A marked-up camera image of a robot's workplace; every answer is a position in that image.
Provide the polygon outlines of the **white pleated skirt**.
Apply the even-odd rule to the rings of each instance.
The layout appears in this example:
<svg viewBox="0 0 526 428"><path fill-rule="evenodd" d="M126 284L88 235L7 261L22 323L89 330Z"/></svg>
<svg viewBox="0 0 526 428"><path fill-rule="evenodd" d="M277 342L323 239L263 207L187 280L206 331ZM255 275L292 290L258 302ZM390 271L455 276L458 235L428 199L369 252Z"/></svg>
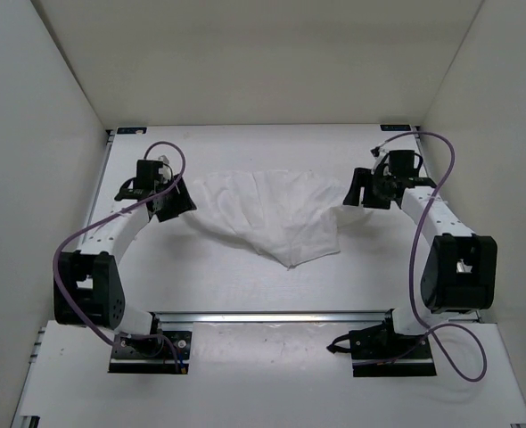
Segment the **white pleated skirt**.
<svg viewBox="0 0 526 428"><path fill-rule="evenodd" d="M338 232L372 211L342 204L345 187L313 171L223 171L193 181L191 226L248 244L286 268L340 251Z"/></svg>

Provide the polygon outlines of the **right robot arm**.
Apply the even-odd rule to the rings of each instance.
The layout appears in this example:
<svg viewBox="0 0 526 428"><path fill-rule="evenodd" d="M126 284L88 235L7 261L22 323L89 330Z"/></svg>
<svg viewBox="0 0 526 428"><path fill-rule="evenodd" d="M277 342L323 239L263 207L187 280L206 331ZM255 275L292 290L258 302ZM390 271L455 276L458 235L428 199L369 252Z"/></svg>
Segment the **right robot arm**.
<svg viewBox="0 0 526 428"><path fill-rule="evenodd" d="M429 245L421 278L414 281L408 307L388 313L390 326L377 335L378 349L397 357L409 336L424 333L452 314L470 314L492 306L497 243L477 235L440 197L436 183L421 174L422 156L414 150L372 150L375 163L357 168L343 203L387 210L396 204L415 223L415 236Z"/></svg>

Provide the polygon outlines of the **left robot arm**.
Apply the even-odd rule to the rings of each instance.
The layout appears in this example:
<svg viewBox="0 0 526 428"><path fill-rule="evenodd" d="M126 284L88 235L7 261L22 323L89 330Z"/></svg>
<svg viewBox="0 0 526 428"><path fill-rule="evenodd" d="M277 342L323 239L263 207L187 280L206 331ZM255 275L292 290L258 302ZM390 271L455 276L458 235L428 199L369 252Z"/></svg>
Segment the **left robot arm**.
<svg viewBox="0 0 526 428"><path fill-rule="evenodd" d="M161 350L164 333L157 317L127 303L119 263L138 233L153 218L160 222L195 210L181 175L138 189L134 178L114 197L111 214L74 251L57 251L53 261L53 314L61 325L87 326L132 337L145 355Z"/></svg>

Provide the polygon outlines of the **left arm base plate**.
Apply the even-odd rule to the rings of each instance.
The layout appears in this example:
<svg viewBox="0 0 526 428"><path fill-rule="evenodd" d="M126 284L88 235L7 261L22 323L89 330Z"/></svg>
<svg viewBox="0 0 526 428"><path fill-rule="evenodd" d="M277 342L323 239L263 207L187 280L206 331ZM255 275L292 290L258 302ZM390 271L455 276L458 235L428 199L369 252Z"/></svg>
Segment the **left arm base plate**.
<svg viewBox="0 0 526 428"><path fill-rule="evenodd" d="M108 372L134 375L187 375L190 366L193 332L163 330L163 335L175 348L164 341L135 341L116 336L111 350Z"/></svg>

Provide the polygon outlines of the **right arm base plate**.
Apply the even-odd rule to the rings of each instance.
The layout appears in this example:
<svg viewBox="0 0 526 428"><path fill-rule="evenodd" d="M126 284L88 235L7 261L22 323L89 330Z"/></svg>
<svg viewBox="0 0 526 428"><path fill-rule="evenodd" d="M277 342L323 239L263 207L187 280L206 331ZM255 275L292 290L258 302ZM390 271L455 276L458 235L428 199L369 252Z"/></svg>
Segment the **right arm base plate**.
<svg viewBox="0 0 526 428"><path fill-rule="evenodd" d="M386 325L351 330L335 338L326 349L332 354L350 354L355 378L437 375L427 339L396 334Z"/></svg>

